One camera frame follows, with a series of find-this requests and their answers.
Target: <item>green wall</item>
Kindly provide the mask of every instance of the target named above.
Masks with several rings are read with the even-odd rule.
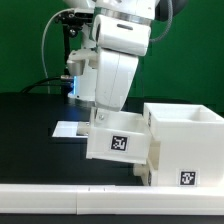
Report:
[[[1,0],[0,92],[19,91],[44,78],[43,29],[65,7],[62,0]],[[223,0],[189,0],[166,39],[141,58],[130,95],[183,99],[224,112],[223,9]],[[154,22],[153,37],[164,27]],[[61,26],[53,24],[46,42],[49,76],[63,73],[62,38]]]

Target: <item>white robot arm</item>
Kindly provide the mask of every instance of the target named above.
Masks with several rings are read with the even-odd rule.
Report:
[[[91,80],[86,82],[85,88],[95,87],[92,88],[95,108],[91,112],[90,127],[87,127],[86,156],[144,164],[151,139],[148,126],[142,115],[119,111],[127,98],[138,57],[147,52],[150,25],[162,0],[65,1],[71,7],[94,10],[92,24],[85,27],[88,32],[84,36],[95,51],[86,49],[86,44],[84,49],[72,52],[68,60],[70,71],[77,72],[74,68],[82,67],[85,58],[89,65],[92,63],[97,68],[95,82],[84,78],[85,82]],[[85,77],[85,69],[81,72],[78,69],[79,75]]]

